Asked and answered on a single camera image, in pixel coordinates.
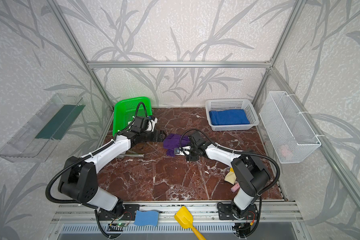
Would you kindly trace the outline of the purple towel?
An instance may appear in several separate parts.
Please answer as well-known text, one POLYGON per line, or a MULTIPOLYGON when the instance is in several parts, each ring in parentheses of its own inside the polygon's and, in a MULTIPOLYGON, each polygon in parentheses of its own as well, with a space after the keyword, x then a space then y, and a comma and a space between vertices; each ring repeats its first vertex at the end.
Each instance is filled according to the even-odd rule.
POLYGON ((167 156, 175 157, 174 149, 184 145, 181 135, 169 134, 163 141, 163 148, 167 150, 167 156))

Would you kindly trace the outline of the blue towel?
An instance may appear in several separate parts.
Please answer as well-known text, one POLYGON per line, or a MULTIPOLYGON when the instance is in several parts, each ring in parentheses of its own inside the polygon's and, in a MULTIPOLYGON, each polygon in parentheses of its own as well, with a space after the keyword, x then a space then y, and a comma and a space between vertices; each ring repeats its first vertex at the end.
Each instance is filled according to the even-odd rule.
POLYGON ((250 124, 244 110, 209 111, 209 116, 214 126, 250 124))

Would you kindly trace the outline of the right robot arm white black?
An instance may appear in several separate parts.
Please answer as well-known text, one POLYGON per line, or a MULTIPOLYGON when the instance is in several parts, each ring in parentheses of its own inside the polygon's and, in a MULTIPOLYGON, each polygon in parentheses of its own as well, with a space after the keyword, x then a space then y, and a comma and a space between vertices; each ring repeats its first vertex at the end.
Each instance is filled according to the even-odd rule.
POLYGON ((232 214, 238 220, 243 219, 250 206, 278 182, 281 175, 279 164, 274 159, 253 151, 224 147, 199 129, 190 129, 185 133, 191 131, 193 133, 188 136, 190 142, 186 146, 182 144, 185 134, 181 135, 178 146, 174 149, 175 155, 185 156, 188 162, 204 157, 232 168, 240 186, 231 203, 232 214))

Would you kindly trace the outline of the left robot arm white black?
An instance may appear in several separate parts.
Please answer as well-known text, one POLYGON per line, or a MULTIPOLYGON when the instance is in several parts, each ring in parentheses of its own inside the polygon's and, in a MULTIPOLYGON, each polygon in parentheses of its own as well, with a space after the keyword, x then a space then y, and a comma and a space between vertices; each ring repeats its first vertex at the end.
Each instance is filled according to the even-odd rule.
POLYGON ((132 121, 97 150, 70 157, 47 184, 46 198, 56 204, 81 204, 115 216, 125 212, 123 200, 99 187, 98 173, 117 156, 140 143, 163 142, 166 133, 156 130, 158 119, 149 114, 144 101, 137 103, 132 121))

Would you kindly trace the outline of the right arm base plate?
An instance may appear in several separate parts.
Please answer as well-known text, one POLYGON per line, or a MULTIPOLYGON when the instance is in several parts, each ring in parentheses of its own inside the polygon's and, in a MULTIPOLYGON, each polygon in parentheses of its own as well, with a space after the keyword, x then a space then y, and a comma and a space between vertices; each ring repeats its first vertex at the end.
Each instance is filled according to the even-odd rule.
POLYGON ((234 202, 224 204, 217 203, 217 210, 219 220, 250 220, 254 222, 258 218, 258 208, 255 204, 249 205, 244 210, 241 210, 234 202))

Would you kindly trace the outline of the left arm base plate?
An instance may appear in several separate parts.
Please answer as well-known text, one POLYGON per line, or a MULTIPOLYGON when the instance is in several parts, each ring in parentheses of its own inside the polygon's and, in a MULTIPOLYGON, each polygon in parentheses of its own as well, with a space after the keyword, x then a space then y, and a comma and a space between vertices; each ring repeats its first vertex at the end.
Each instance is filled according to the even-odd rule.
POLYGON ((103 209, 98 212, 98 218, 100 221, 134 221, 136 219, 137 211, 140 209, 138 204, 126 204, 124 205, 124 211, 119 217, 115 217, 112 213, 109 213, 103 209))

